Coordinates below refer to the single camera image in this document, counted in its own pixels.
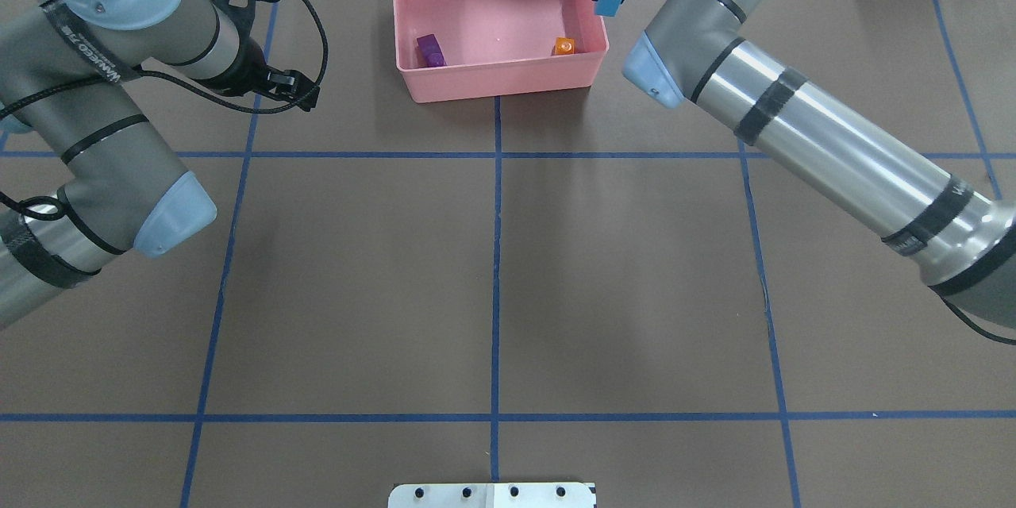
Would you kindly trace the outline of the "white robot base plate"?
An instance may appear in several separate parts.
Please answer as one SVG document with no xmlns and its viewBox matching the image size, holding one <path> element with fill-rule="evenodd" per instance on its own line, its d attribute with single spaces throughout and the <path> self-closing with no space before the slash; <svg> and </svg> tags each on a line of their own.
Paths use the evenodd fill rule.
<svg viewBox="0 0 1016 508">
<path fill-rule="evenodd" d="M 406 483 L 388 496 L 388 507 L 596 507 L 593 483 Z"/>
</svg>

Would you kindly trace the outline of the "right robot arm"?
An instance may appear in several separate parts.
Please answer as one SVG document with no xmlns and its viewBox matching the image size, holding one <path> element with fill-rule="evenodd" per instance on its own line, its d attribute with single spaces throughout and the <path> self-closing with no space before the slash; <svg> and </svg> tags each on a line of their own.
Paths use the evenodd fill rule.
<svg viewBox="0 0 1016 508">
<path fill-rule="evenodd" d="M 1014 204 L 991 201 L 741 37 L 762 0 L 666 0 L 625 77 L 692 102 L 918 266 L 958 317 L 1014 327 Z"/>
</svg>

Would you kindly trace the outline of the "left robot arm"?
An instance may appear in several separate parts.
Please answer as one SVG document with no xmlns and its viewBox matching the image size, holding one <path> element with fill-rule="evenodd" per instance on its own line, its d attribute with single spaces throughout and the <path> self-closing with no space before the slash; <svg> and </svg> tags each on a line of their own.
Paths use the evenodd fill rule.
<svg viewBox="0 0 1016 508">
<path fill-rule="evenodd" d="M 315 79 L 268 66 L 251 38 L 258 2 L 37 0 L 2 27 L 2 129 L 36 133 L 71 171 L 51 194 L 2 197 L 2 327 L 137 250 L 160 257 L 217 205 L 125 90 L 168 81 L 238 113 L 312 110 Z M 299 0 L 308 6 L 309 0 Z"/>
</svg>

